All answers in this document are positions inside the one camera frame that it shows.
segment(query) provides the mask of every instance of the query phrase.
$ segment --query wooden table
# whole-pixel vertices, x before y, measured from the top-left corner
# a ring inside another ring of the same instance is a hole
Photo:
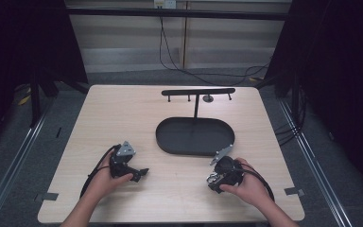
[[[104,152],[129,141],[137,154],[129,166],[149,167],[139,183],[128,182],[103,199],[91,222],[257,222],[266,220],[253,206],[229,193],[217,194],[206,183],[213,172],[211,157],[182,156],[161,150],[155,138],[158,124],[171,116],[193,116],[195,97],[172,96],[162,90],[212,87],[95,85],[90,89],[60,160],[48,192],[56,201],[44,201],[38,220],[62,222],[78,201],[87,175]],[[199,117],[217,118],[234,130],[229,156],[243,157],[268,181],[276,202],[293,219],[304,217],[297,195],[270,125],[264,104],[254,88],[235,88],[232,100],[214,95],[199,103]]]

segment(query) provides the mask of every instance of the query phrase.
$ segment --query gray floor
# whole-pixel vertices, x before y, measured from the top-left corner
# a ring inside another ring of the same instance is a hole
[[[196,69],[195,73],[228,73],[243,75],[245,69]],[[200,76],[215,84],[230,85],[241,80],[224,76]],[[208,85],[196,76],[185,75],[176,71],[152,70],[145,72],[96,73],[89,75],[92,84],[168,84],[168,85]],[[58,84],[59,95],[46,115],[41,131],[29,154],[25,157],[19,174],[0,209],[0,226],[44,226],[37,220],[41,203],[34,201],[37,194],[47,191],[56,167],[64,151],[72,128],[77,120],[85,95],[64,84]],[[251,86],[248,79],[238,86]],[[5,121],[0,126],[0,180],[21,146],[28,132],[30,123],[30,103],[18,106],[17,101],[26,91],[16,94],[15,101]],[[269,119],[275,132],[288,130],[287,121],[282,114],[279,100],[273,94],[273,87],[260,90]],[[330,140],[328,130],[320,118],[309,107],[306,113],[303,132],[313,149],[325,175],[334,188],[344,210],[353,226],[363,226],[363,178],[347,160],[339,144]],[[289,134],[278,135],[282,139]],[[301,196],[305,212],[301,226],[338,226],[314,174],[309,168],[303,152],[296,140],[281,146],[293,182],[304,191]],[[209,224],[209,226],[243,226],[236,224]]]

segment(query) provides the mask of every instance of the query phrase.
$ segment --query human arm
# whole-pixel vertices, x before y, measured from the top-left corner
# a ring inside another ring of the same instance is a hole
[[[236,158],[242,167],[252,170],[246,160]],[[293,221],[269,196],[264,185],[251,174],[244,174],[243,182],[239,186],[223,184],[220,189],[235,194],[242,201],[255,206],[267,218],[272,227],[296,227]]]
[[[120,184],[128,182],[132,174],[127,174],[119,178],[112,178],[109,166],[111,152],[105,157],[100,164],[100,170],[95,174],[88,185],[84,195],[79,199],[72,212],[61,225],[69,226],[87,226],[99,201],[114,191]]]

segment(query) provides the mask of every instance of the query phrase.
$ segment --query human hand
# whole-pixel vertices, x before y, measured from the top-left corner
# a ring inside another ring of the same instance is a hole
[[[253,170],[245,159],[236,158],[235,160],[242,164],[241,166],[244,169],[249,171]],[[265,200],[271,200],[261,181],[249,173],[244,174],[243,182],[239,186],[222,184],[219,188],[223,191],[236,195],[242,201],[245,201],[253,206],[257,206]]]
[[[116,187],[118,187],[122,183],[130,181],[133,177],[131,173],[119,178],[113,178],[111,176],[109,161],[112,153],[114,153],[114,151],[109,152],[102,161],[102,163],[99,165],[98,169],[100,170],[94,175],[83,197],[87,196],[93,197],[96,200],[101,200],[102,198],[113,192]]]

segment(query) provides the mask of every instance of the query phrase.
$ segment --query electrical outlet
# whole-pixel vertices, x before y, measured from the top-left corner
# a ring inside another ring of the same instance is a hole
[[[176,0],[164,0],[165,9],[176,9]]]
[[[155,9],[164,9],[164,0],[154,0]]]

